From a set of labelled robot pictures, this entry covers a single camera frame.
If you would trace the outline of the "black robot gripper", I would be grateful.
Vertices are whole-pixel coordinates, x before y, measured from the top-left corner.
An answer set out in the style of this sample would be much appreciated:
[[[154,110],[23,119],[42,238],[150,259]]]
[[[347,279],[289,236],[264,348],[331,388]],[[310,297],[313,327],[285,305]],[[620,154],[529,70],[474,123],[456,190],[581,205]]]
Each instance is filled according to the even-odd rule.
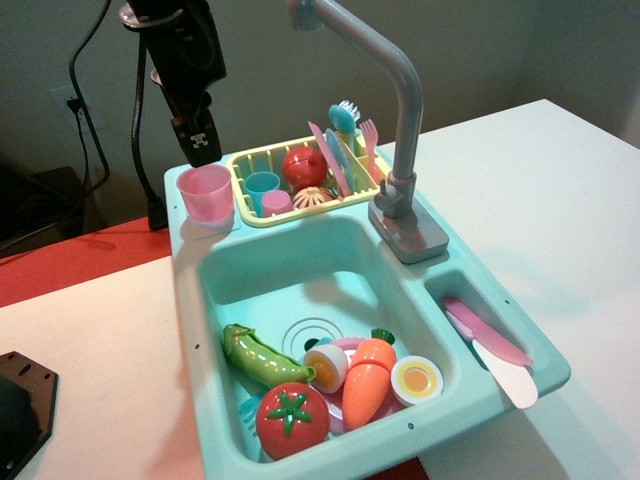
[[[222,158],[208,109],[207,88],[226,77],[226,65],[206,1],[130,1],[129,28],[149,52],[173,112],[174,134],[192,167]]]

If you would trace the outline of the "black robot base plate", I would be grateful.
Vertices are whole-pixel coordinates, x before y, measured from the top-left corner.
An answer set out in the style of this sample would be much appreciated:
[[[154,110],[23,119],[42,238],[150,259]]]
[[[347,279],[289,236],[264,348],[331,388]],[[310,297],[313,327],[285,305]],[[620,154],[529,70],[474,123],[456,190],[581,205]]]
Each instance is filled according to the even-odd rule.
[[[25,355],[1,355],[1,478],[15,479],[53,432],[59,375]]]

